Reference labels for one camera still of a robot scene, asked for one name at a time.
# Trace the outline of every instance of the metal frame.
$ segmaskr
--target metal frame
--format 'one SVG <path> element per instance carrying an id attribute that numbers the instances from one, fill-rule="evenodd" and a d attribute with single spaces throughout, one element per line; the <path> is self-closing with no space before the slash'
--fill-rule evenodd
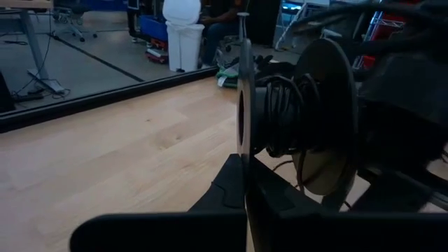
<path id="1" fill-rule="evenodd" d="M 79 97 L 61 101 L 55 104 L 28 108 L 21 111 L 11 111 L 0 114 L 0 133 L 20 129 L 48 120 L 69 116 L 74 113 L 87 111 L 100 106 L 105 106 L 125 99 L 131 99 L 152 92 L 188 84 L 203 78 L 212 77 L 218 71 L 217 67 L 202 69 L 190 73 L 182 73 L 177 76 L 162 78 L 159 80 L 144 81 L 128 87 L 116 90 L 109 90 L 91 94 L 86 97 Z"/>

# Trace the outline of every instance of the office chair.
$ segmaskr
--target office chair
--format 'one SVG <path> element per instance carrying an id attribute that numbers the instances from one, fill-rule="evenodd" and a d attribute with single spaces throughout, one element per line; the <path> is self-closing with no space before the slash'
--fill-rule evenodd
<path id="1" fill-rule="evenodd" d="M 67 24 L 68 27 L 52 31 L 53 37 L 59 39 L 58 34 L 68 31 L 72 32 L 73 36 L 79 36 L 79 41 L 84 42 L 84 35 L 78 27 L 83 25 L 84 13 L 91 11 L 89 6 L 81 4 L 79 0 L 55 0 L 54 3 L 53 18 L 56 22 Z M 98 35 L 93 32 L 93 37 L 97 38 Z"/>
<path id="2" fill-rule="evenodd" d="M 224 50 L 228 53 L 232 50 L 232 46 L 239 45 L 243 39 L 247 37 L 246 34 L 246 18 L 249 16 L 249 4 L 250 0 L 246 2 L 246 7 L 244 8 L 245 12 L 238 13 L 239 18 L 239 34 L 225 36 L 224 39 L 220 43 L 220 49 L 224 48 Z"/>

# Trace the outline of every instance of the person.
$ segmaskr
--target person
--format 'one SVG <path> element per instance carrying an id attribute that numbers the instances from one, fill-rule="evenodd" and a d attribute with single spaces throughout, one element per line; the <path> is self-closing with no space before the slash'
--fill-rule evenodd
<path id="1" fill-rule="evenodd" d="M 209 3 L 209 16 L 202 17 L 199 21 L 205 26 L 206 43 L 202 56 L 203 67 L 213 64 L 216 49 L 225 36 L 238 35 L 238 12 L 243 11 L 242 0 L 210 0 Z"/>

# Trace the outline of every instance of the floor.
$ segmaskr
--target floor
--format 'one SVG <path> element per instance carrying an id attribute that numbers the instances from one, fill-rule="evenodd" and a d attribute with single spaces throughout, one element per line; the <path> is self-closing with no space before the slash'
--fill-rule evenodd
<path id="1" fill-rule="evenodd" d="M 0 135 L 0 251 L 67 251 L 91 217 L 189 209 L 236 151 L 236 101 L 208 78 Z M 292 166 L 278 173 L 295 184 Z"/>
<path id="2" fill-rule="evenodd" d="M 85 31 L 96 31 L 98 38 L 85 33 L 86 42 L 84 43 L 73 37 L 71 33 L 59 35 L 65 43 L 50 39 L 48 32 L 61 29 L 63 24 L 54 22 L 46 13 L 31 15 L 31 21 L 38 34 L 42 53 L 45 55 L 48 49 L 45 65 L 50 78 L 58 80 L 62 87 L 70 90 L 70 93 L 66 97 L 47 93 L 42 100 L 17 104 L 18 110 L 54 104 L 62 99 L 84 97 L 134 85 L 141 81 L 154 81 L 178 74 L 170 71 L 167 65 L 149 62 L 144 56 L 145 43 L 131 43 L 125 13 L 86 13 L 83 24 Z M 27 42 L 23 34 L 3 34 L 0 41 L 5 40 Z M 254 53 L 274 55 L 275 60 L 293 63 L 298 58 L 296 52 L 276 52 L 271 48 L 260 46 L 255 47 Z M 234 47 L 229 56 L 234 57 L 238 54 L 239 48 Z M 27 69 L 36 68 L 28 45 L 1 44 L 0 42 L 0 55 L 0 69 L 11 92 L 25 95 L 29 90 L 36 89 L 36 82 L 27 74 Z"/>

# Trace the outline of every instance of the white bucket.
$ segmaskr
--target white bucket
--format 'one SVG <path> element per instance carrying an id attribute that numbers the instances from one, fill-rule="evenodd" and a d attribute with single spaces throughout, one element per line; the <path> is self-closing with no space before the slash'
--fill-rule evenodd
<path id="1" fill-rule="evenodd" d="M 202 24 L 176 25 L 167 21 L 169 70 L 197 70 Z"/>

